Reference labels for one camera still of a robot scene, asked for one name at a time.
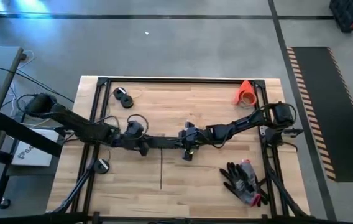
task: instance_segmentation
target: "black glove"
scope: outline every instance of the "black glove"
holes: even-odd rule
[[[261,201],[267,204],[267,194],[260,189],[257,176],[249,161],[241,165],[228,162],[226,166],[227,172],[224,169],[219,170],[231,183],[224,182],[225,187],[247,205],[260,207]]]

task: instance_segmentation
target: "black puck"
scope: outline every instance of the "black puck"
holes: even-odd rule
[[[97,174],[105,174],[110,170],[110,165],[104,159],[98,159],[94,163],[94,171]]]
[[[134,105],[134,100],[129,95],[124,95],[120,99],[123,108],[131,108]]]
[[[127,92],[123,87],[117,87],[114,89],[113,95],[116,99],[120,100],[123,96],[127,95]]]

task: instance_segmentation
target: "gray floor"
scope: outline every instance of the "gray floor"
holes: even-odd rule
[[[12,12],[270,15],[267,0],[37,0],[19,5],[15,2],[21,0],[3,2],[2,8]],[[331,14],[328,2],[275,0],[275,7],[279,15],[324,16]],[[288,46],[333,49],[353,97],[353,34],[342,34],[334,21],[280,23]],[[22,70],[71,98],[82,75],[275,77],[282,80],[287,102],[295,104],[271,20],[0,19],[0,46],[3,45],[32,50],[36,59]],[[18,95],[42,91],[24,80],[17,79],[15,84]],[[303,136],[297,145],[311,213],[325,218]],[[8,210],[0,210],[0,217],[44,212],[52,179],[13,177],[7,188],[7,197],[13,204]],[[328,182],[328,186],[338,219],[353,222],[353,184]]]

